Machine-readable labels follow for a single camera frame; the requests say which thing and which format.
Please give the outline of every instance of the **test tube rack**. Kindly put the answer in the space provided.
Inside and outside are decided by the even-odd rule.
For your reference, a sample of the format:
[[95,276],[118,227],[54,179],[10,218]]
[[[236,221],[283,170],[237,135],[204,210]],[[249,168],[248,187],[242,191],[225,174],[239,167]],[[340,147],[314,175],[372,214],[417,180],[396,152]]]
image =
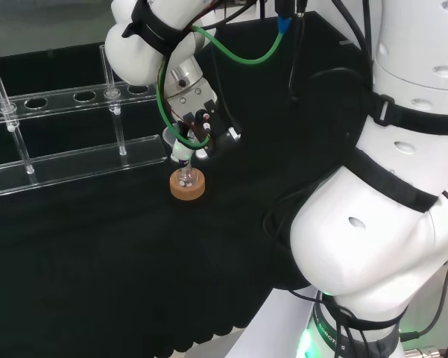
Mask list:
[[[8,97],[0,77],[0,125],[6,125],[20,160],[0,164],[0,195],[105,175],[111,172],[161,163],[167,159],[158,134],[125,140],[122,105],[154,101],[154,87],[132,87],[114,81],[104,45],[100,46],[105,84]],[[90,148],[50,154],[28,155],[21,121],[107,107],[116,142]]]

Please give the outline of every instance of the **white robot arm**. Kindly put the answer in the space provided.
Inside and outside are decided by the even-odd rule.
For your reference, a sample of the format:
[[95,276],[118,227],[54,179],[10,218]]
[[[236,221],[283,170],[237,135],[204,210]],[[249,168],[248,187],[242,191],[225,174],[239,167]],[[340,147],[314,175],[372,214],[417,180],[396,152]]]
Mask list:
[[[134,86],[147,86],[156,82],[163,55],[147,44],[141,37],[123,38],[122,34],[131,23],[131,15],[137,0],[114,0],[111,9],[116,21],[106,38],[106,55],[115,73]],[[154,14],[165,24],[183,30],[212,0],[206,1],[150,1]],[[198,25],[215,22],[213,12],[208,13]],[[200,34],[190,33],[172,53],[169,68],[174,69],[184,60],[197,53],[208,42]]]
[[[384,123],[391,100],[398,111],[419,113],[436,130],[448,121],[448,1],[383,0],[382,6],[373,90],[388,96],[388,102],[378,118],[367,118],[357,150],[385,172],[440,198],[424,213],[341,167],[306,202],[291,228],[292,253],[306,279],[357,318],[372,322],[404,313],[414,294],[448,260],[448,200],[441,195],[448,191],[448,132]],[[333,357],[335,345],[321,335],[322,318],[336,327],[321,306],[310,325],[309,352]],[[375,347],[395,328],[364,333]],[[350,331],[362,342],[359,331]],[[400,343],[389,353],[404,357]]]

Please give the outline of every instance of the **green led light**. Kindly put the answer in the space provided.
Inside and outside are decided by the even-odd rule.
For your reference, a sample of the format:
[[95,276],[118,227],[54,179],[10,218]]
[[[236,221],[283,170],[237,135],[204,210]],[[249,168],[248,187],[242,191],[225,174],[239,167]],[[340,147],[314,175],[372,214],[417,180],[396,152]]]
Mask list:
[[297,350],[297,358],[310,358],[311,347],[312,347],[312,337],[310,336],[310,332],[308,330],[305,330],[303,331],[303,334],[300,337],[300,343],[298,344],[298,350]]

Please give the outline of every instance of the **black cloth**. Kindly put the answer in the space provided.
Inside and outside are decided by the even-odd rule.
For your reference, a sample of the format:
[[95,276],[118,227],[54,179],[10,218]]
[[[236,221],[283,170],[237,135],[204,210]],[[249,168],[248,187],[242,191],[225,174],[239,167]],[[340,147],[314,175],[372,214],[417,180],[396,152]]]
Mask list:
[[[228,25],[218,38],[242,57],[264,54],[274,19]],[[288,250],[261,229],[274,200],[341,160],[362,124],[360,84],[345,74],[307,83],[363,57],[310,14],[288,105],[292,32],[261,66],[218,55],[224,95],[244,128],[205,163],[206,193],[174,199],[161,163],[0,197],[0,358],[151,358],[245,327],[274,287],[307,283]],[[198,55],[217,90],[209,49]],[[10,95],[103,83],[98,44],[0,59]],[[154,102],[123,106],[127,139],[161,134]],[[32,157],[115,140],[109,111],[22,121]],[[18,160],[0,126],[0,163]]]

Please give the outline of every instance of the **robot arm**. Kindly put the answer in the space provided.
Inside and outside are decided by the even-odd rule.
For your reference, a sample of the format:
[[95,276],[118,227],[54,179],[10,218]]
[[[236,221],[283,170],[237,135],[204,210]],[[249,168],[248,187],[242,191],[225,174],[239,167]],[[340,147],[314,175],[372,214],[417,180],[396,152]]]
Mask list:
[[[212,0],[154,0],[148,3],[161,21],[176,30],[183,30],[211,2]],[[137,0],[114,0],[111,4],[116,25],[107,35],[106,55],[120,78],[134,86],[147,86],[156,82],[163,55],[139,36],[122,36],[132,22],[131,15],[136,3]],[[210,25],[214,22],[215,15],[211,11],[199,19],[197,25]],[[176,68],[208,43],[200,34],[188,34],[172,53],[168,67]]]

